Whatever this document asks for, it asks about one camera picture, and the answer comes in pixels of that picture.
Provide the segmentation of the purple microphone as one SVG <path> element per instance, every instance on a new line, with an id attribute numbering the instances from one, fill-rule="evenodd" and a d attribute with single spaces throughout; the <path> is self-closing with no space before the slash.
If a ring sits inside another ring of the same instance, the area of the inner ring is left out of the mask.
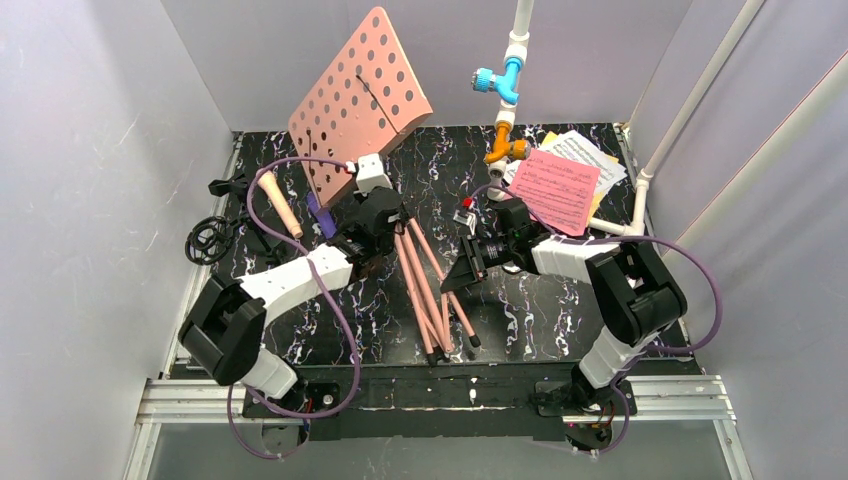
<path id="1" fill-rule="evenodd" d="M 326 239 L 331 239 L 337 233 L 337 226 L 332 214 L 329 210 L 319 204 L 317 197 L 313 192 L 309 192 L 307 194 L 306 200 L 309 212 L 317 221 L 324 237 Z"/>

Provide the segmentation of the pink sheet music page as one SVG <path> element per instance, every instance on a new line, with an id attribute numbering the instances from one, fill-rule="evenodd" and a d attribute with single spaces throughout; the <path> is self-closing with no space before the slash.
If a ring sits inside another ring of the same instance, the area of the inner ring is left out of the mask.
<path id="1" fill-rule="evenodd" d="M 599 174 L 598 167 L 534 150 L 520 162 L 509 190 L 550 227 L 581 236 L 588 226 Z"/>

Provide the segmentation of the pink tripod music stand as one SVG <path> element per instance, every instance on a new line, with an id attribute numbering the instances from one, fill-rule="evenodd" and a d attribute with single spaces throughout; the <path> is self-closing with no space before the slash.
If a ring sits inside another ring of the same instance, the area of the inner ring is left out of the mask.
<path id="1" fill-rule="evenodd" d="M 377 153 L 442 266 L 458 250 L 452 211 L 481 178 L 472 148 L 454 127 L 429 127 L 432 107 L 387 13 L 372 8 L 354 29 L 289 121 L 295 149 L 313 157 L 304 169 L 319 204 L 337 220 L 356 211 L 354 180 L 338 160 Z M 403 274 L 390 255 L 369 278 L 337 290 L 362 360 L 418 363 L 424 351 Z"/>

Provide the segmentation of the pink microphone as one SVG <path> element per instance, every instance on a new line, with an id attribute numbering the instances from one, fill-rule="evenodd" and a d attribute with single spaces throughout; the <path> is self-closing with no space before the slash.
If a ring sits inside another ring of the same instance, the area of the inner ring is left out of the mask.
<path id="1" fill-rule="evenodd" d="M 287 231 L 294 239 L 300 239 L 303 236 L 303 229 L 280 189 L 276 175 L 272 171 L 262 173 L 259 176 L 258 185 L 266 194 Z"/>

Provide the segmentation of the black tripod mic stand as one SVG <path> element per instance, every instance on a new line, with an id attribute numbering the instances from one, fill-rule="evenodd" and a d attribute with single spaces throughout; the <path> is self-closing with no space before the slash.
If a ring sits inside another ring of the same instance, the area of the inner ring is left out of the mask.
<path id="1" fill-rule="evenodd" d="M 283 262 L 286 246 L 262 230 L 244 209 L 234 218 L 218 215 L 198 222 L 188 234 L 184 254 L 195 265 L 209 266 L 223 259 L 239 238 L 248 253 L 271 264 Z"/>

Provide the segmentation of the sheet music book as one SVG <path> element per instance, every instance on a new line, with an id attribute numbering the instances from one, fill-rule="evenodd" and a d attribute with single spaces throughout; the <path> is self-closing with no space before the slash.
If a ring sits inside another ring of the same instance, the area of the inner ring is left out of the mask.
<path id="1" fill-rule="evenodd" d="M 600 168 L 596 194 L 606 194 L 613 186 L 627 177 L 625 166 L 612 162 Z"/>

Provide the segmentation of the black round-base mic stand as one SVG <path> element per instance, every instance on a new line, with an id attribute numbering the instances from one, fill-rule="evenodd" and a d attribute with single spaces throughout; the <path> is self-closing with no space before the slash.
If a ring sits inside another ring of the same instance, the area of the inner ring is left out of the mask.
<path id="1" fill-rule="evenodd" d="M 238 206 L 238 216 L 234 220 L 233 229 L 243 230 L 245 247 L 250 253 L 263 258 L 281 262 L 285 248 L 279 239 L 270 237 L 260 229 L 246 207 L 249 181 L 244 173 L 234 175 L 229 179 L 217 179 L 208 184 L 209 192 L 215 197 L 227 197 Z"/>

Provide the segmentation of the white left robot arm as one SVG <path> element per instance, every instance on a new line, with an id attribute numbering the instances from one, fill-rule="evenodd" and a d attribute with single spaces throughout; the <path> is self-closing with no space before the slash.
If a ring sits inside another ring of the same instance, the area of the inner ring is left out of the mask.
<path id="1" fill-rule="evenodd" d="M 266 325 L 325 291 L 367 276 L 393 250 L 405 219 L 401 196 L 377 187 L 353 219 L 305 256 L 238 279 L 210 277 L 181 326 L 178 339 L 221 386 L 240 382 L 274 398 L 296 384 L 294 369 L 262 347 Z"/>

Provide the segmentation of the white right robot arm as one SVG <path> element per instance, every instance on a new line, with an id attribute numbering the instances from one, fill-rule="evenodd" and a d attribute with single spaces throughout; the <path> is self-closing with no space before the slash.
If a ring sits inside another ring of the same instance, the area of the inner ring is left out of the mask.
<path id="1" fill-rule="evenodd" d="M 653 339 L 686 313 L 682 289 L 648 243 L 571 243 L 534 221 L 517 198 L 496 204 L 494 210 L 498 235 L 466 236 L 440 290 L 450 293 L 480 283 L 489 269 L 506 263 L 531 274 L 589 284 L 604 325 L 572 371 L 573 397 L 589 399 L 609 389 Z"/>

